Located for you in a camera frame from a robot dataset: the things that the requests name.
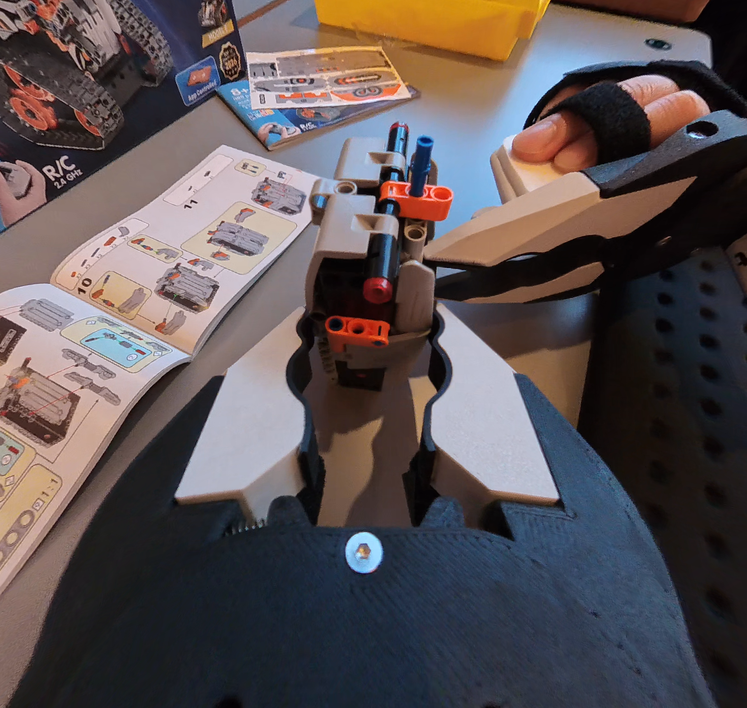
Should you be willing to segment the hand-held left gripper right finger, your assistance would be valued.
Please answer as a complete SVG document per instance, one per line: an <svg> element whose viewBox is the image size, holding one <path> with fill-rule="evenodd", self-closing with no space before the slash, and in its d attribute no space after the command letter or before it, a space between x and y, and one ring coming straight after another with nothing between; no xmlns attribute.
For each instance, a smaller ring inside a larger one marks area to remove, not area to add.
<svg viewBox="0 0 747 708"><path fill-rule="evenodd" d="M456 498L469 526L495 501L554 505L559 494L514 370L441 304L429 341L436 393L407 472L412 523L438 495Z"/></svg>

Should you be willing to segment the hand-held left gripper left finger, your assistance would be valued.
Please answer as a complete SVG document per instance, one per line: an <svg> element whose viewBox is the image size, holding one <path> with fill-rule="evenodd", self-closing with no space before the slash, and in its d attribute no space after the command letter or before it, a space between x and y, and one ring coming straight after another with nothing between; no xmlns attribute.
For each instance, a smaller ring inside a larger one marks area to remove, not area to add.
<svg viewBox="0 0 747 708"><path fill-rule="evenodd" d="M303 396L314 344L305 315L295 310L229 367L175 492L179 503L233 499L254 522L291 495L317 522L325 468Z"/></svg>

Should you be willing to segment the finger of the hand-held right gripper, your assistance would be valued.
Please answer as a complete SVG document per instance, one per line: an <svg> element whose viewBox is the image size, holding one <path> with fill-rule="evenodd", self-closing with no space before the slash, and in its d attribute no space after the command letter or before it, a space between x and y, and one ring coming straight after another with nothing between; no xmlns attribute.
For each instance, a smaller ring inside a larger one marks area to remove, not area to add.
<svg viewBox="0 0 747 708"><path fill-rule="evenodd" d="M573 172L435 239L424 258L440 265L492 266L583 236L621 237L671 206L694 180L603 199L591 179Z"/></svg>
<svg viewBox="0 0 747 708"><path fill-rule="evenodd" d="M456 302L533 302L567 297L594 286L603 273L597 252L509 252L490 260L439 254L433 265L456 270L435 284L439 299Z"/></svg>

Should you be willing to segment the grey building block robot model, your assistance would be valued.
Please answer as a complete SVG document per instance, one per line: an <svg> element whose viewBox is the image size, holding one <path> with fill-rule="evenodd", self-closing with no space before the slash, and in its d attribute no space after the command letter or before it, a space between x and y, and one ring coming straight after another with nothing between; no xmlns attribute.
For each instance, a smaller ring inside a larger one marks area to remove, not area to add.
<svg viewBox="0 0 747 708"><path fill-rule="evenodd" d="M387 372L405 374L433 324L435 271L425 247L453 192L437 185L434 141L409 128L385 140L350 138L333 180L314 185L320 225L305 281L308 319L323 368L341 387L381 391Z"/></svg>

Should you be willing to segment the grey desk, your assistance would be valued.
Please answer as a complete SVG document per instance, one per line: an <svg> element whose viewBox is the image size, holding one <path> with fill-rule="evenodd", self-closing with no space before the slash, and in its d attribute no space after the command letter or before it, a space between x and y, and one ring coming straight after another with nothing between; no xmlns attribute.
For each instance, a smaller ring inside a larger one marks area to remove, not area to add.
<svg viewBox="0 0 747 708"><path fill-rule="evenodd" d="M272 0L232 0L245 16ZM240 29L251 51L350 45L351 31L320 26L314 0L290 0ZM533 37L505 63L400 42L384 49L419 99L365 121L342 125L273 153L276 160L331 176L348 135L373 136L402 119L415 137L435 138L439 179L455 192L450 230L475 210L498 204L489 156L519 132L539 97L564 72L597 61L642 60L644 41L674 45L679 59L710 60L705 35L687 29L550 5ZM2 234L2 290L45 283L55 267L97 232L168 189L220 144L260 154L262 147L219 98L211 98L78 187ZM194 362L174 369L136 404L79 493L2 595L2 623L35 631L96 510L124 470L213 376L235 363L303 303L302 275L316 229L308 228L227 315ZM589 358L592 294L539 304L449 304L454 313L520 373L527 374L576 423ZM402 473L414 453L427 394L427 356L410 386L382 396L356 390L345 412L350 430L331 426L320 521L329 526L409 524Z"/></svg>

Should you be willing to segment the person's right hand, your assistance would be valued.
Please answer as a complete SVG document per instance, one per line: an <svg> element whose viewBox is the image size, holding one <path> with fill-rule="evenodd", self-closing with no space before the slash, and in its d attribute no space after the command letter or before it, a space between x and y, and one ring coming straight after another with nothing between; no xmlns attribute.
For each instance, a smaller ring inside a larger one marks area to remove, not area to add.
<svg viewBox="0 0 747 708"><path fill-rule="evenodd" d="M661 75L641 75L620 81L618 86L645 111L655 147L692 121L710 113L705 100L692 90L682 90ZM575 172L596 164L598 149L591 127L566 110L550 115L556 103L579 93L568 87L548 104L544 116L517 134L512 151L522 161L552 162L560 172Z"/></svg>

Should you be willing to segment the black perforated board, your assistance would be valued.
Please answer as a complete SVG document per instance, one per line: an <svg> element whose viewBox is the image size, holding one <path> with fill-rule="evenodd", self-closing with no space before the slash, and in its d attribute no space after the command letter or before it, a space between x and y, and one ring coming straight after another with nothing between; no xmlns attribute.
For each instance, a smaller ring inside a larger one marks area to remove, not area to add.
<svg viewBox="0 0 747 708"><path fill-rule="evenodd" d="M745 312L719 247L605 290L578 425L652 529L720 706L746 705Z"/></svg>

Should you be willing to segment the open instruction manual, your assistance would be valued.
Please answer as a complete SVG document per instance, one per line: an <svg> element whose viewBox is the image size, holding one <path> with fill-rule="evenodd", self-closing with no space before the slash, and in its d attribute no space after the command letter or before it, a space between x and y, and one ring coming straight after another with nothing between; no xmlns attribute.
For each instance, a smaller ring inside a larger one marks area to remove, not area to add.
<svg viewBox="0 0 747 708"><path fill-rule="evenodd" d="M134 404L311 222L316 180L220 146L51 283L2 293L2 590Z"/></svg>

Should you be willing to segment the white sticker sheet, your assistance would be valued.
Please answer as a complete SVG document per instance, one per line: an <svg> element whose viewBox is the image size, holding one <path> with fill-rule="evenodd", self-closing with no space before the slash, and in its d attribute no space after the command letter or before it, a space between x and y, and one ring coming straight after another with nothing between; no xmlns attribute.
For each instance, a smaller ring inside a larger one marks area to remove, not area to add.
<svg viewBox="0 0 747 708"><path fill-rule="evenodd" d="M246 53L252 109L326 107L410 98L376 46Z"/></svg>

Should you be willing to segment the small blue booklet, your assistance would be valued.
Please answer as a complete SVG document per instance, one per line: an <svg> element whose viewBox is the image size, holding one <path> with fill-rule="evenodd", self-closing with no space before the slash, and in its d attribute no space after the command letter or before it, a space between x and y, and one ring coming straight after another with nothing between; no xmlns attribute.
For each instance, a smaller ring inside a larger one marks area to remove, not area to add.
<svg viewBox="0 0 747 708"><path fill-rule="evenodd" d="M253 110L250 107L247 80L239 81L235 86L223 85L218 88L217 94L265 149L273 151L280 143L299 139L306 133L368 118L402 105L407 100L420 97L421 94L416 88L410 85L407 88L409 96L405 99L342 106L300 106L260 110Z"/></svg>

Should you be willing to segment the blue robot kit box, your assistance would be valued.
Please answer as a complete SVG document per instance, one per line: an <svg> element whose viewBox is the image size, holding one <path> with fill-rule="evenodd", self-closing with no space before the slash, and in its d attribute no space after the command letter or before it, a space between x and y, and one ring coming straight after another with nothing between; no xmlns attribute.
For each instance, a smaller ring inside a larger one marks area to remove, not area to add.
<svg viewBox="0 0 747 708"><path fill-rule="evenodd" d="M1 0L1 229L243 78L231 0Z"/></svg>

